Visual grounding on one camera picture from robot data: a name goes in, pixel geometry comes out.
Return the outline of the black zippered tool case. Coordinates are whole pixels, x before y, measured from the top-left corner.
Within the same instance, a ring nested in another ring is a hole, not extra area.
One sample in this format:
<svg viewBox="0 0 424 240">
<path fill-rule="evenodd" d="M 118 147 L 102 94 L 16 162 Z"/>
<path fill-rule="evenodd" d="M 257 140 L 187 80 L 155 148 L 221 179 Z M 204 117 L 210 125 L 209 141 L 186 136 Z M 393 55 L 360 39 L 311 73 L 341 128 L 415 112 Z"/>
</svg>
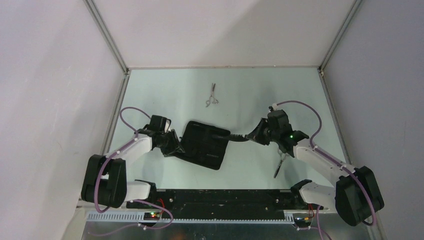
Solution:
<svg viewBox="0 0 424 240">
<path fill-rule="evenodd" d="M 174 156 L 217 171 L 221 168 L 229 141 L 213 136 L 225 137 L 229 134 L 227 129 L 191 120 L 180 138 L 184 153 L 177 152 Z"/>
</svg>

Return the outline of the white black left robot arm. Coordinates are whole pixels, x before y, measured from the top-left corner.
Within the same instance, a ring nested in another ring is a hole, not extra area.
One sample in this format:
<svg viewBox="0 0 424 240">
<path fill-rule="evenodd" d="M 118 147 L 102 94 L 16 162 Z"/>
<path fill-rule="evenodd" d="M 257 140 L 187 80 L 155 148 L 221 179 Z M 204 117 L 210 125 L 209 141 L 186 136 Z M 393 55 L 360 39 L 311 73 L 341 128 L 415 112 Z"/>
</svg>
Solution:
<svg viewBox="0 0 424 240">
<path fill-rule="evenodd" d="M 98 207 L 119 208 L 124 202 L 138 200 L 145 208 L 153 208 L 158 194 L 145 180 L 127 180 L 127 168 L 155 148 L 167 157 L 184 153 L 171 120 L 152 115 L 149 124 L 134 131 L 129 141 L 106 155 L 92 155 L 81 189 L 81 199 Z"/>
</svg>

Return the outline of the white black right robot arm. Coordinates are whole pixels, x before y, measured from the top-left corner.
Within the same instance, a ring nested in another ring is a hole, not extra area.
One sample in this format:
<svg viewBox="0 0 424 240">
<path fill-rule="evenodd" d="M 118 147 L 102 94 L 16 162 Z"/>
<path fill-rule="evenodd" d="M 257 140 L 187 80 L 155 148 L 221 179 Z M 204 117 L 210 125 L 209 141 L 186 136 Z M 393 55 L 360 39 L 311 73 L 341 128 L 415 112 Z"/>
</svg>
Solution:
<svg viewBox="0 0 424 240">
<path fill-rule="evenodd" d="M 383 196 L 370 168 L 347 164 L 315 145 L 307 134 L 292 128 L 285 111 L 270 111 L 245 137 L 264 146 L 276 143 L 282 153 L 308 164 L 329 181 L 330 186 L 309 179 L 293 185 L 290 201 L 295 208 L 314 204 L 335 210 L 353 227 L 374 218 L 384 208 Z"/>
</svg>

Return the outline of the black handled styling comb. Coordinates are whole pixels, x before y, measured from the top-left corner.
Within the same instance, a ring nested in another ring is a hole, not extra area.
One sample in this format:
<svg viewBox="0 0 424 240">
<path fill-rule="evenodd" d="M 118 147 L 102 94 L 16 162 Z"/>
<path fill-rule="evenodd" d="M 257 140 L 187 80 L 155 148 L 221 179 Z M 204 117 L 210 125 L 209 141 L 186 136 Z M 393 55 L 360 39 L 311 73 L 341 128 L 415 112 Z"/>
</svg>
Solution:
<svg viewBox="0 0 424 240">
<path fill-rule="evenodd" d="M 229 134 L 229 135 L 217 135 L 217 134 L 213 134 L 211 137 L 213 139 L 216 139 L 216 140 L 229 141 L 229 142 L 239 142 L 239 143 L 242 143 L 242 142 L 249 141 L 249 139 L 247 139 L 242 134 Z"/>
</svg>

